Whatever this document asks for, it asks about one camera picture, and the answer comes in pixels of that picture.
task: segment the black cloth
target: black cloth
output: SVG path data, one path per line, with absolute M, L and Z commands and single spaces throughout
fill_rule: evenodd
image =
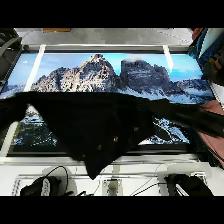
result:
M 155 134 L 152 116 L 166 118 L 213 136 L 223 135 L 223 116 L 201 112 L 197 105 L 119 93 L 17 93 L 0 100 L 0 132 L 25 116 L 31 104 L 57 144 L 73 159 L 84 161 L 94 179 L 114 160 Z

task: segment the screen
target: screen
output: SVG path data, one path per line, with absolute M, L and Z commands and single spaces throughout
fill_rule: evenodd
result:
M 23 91 L 37 54 L 23 54 L 0 97 Z M 201 70 L 187 54 L 45 53 L 32 85 L 39 92 L 117 92 L 150 100 L 203 104 L 214 99 Z M 161 131 L 140 144 L 189 143 L 184 129 L 154 118 Z M 57 140 L 33 107 L 15 132 L 12 145 L 56 146 Z

